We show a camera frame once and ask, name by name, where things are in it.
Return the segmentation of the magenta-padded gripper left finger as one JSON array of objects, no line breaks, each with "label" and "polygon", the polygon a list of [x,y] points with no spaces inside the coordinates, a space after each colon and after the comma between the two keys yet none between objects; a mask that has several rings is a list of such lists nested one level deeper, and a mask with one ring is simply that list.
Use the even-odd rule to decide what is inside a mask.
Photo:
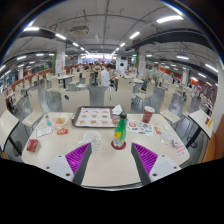
[{"label": "magenta-padded gripper left finger", "polygon": [[56,156],[46,165],[45,170],[81,185],[91,153],[91,144],[84,144],[66,155]]}]

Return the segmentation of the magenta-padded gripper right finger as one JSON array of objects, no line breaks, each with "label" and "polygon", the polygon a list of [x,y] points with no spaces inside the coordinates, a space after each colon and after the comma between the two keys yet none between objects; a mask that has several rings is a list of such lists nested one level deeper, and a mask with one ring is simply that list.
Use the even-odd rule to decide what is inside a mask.
[{"label": "magenta-padded gripper right finger", "polygon": [[131,153],[143,185],[147,185],[180,170],[180,167],[167,155],[157,155],[137,143],[132,144]]}]

